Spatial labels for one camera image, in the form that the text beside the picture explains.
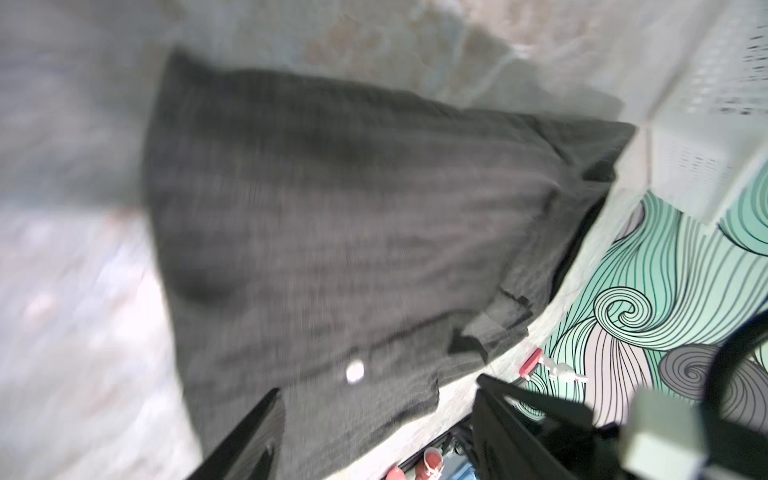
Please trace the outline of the dark grey striped shirt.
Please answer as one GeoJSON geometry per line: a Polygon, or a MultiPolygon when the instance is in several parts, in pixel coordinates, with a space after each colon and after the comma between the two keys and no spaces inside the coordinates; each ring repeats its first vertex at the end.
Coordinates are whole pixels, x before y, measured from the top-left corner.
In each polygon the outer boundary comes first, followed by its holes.
{"type": "Polygon", "coordinates": [[[265,397],[234,479],[322,479],[433,412],[547,308],[634,133],[173,52],[143,186],[204,455],[265,397]]]}

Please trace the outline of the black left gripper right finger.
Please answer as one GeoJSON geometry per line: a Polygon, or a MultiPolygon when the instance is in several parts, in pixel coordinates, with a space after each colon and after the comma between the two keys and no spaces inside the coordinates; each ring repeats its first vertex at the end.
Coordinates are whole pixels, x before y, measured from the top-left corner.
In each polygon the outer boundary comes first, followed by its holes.
{"type": "Polygon", "coordinates": [[[597,428],[585,404],[482,374],[471,412],[479,479],[622,479],[620,428],[597,428]]]}

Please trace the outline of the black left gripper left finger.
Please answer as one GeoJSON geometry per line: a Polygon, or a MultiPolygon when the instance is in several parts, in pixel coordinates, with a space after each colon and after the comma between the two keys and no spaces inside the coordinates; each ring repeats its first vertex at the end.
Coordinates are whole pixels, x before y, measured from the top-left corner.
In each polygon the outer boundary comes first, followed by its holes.
{"type": "Polygon", "coordinates": [[[285,407],[278,388],[270,390],[188,480],[275,478],[285,431],[285,407]]]}

